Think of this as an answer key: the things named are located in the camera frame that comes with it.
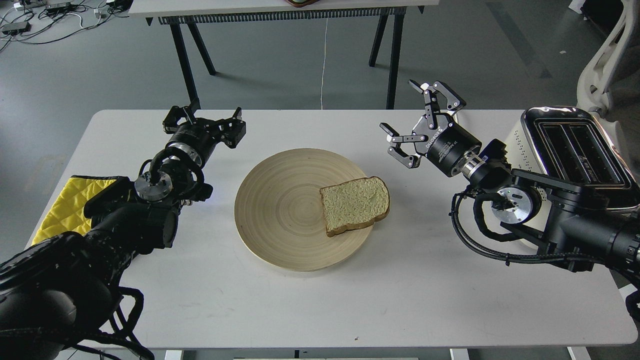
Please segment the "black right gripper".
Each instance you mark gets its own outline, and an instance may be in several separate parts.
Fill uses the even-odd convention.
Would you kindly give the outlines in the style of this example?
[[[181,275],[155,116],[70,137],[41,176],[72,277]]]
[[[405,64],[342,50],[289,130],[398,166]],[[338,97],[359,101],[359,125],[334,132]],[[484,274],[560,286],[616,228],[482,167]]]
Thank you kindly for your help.
[[[408,169],[419,167],[422,157],[426,157],[447,177],[457,175],[459,164],[466,153],[478,154],[482,142],[453,120],[453,115],[467,105],[445,82],[436,80],[434,84],[418,83],[409,79],[408,83],[423,95],[425,114],[420,117],[412,130],[412,135],[401,136],[388,123],[379,127],[387,134],[387,153]],[[445,109],[441,109],[437,94],[444,96]],[[414,143],[416,153],[409,155],[402,150],[402,144]]]

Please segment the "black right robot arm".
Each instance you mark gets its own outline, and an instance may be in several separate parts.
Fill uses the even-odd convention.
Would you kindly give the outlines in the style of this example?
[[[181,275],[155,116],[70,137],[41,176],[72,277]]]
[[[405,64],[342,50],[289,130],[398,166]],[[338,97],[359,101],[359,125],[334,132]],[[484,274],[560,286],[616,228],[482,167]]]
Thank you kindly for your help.
[[[466,102],[447,84],[409,84],[424,112],[407,136],[381,124],[387,152],[409,169],[425,158],[468,180],[449,214],[467,248],[506,265],[584,272],[601,264],[639,287],[639,185],[593,114],[570,105],[526,109],[516,123],[525,153],[512,165],[514,142],[483,146],[457,122]]]

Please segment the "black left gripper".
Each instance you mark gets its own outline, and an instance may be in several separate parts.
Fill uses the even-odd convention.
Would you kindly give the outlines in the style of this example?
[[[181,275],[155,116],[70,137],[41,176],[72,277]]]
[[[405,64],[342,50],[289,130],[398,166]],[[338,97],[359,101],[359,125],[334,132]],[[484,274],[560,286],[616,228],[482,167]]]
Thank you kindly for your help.
[[[204,167],[215,146],[224,143],[231,150],[237,148],[246,135],[246,122],[242,119],[242,107],[237,107],[230,118],[209,120],[195,116],[201,109],[199,98],[190,100],[189,105],[173,105],[163,120],[163,130],[171,134],[167,147],[175,147],[185,152],[199,167]]]

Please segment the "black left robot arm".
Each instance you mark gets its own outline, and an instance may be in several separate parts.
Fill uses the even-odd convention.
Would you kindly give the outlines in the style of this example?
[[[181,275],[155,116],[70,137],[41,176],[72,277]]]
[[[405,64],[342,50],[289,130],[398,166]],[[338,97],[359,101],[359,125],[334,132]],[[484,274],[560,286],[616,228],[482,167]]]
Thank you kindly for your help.
[[[246,135],[240,107],[220,120],[195,116],[199,107],[194,99],[169,110],[163,120],[169,142],[142,164],[136,180],[117,177],[87,201],[84,234],[59,232],[1,264],[3,360],[54,360],[68,348],[114,359],[82,341],[153,360],[134,335],[144,296],[121,286],[122,274],[138,255],[173,246],[182,208],[213,193],[202,170],[215,146],[233,149]]]

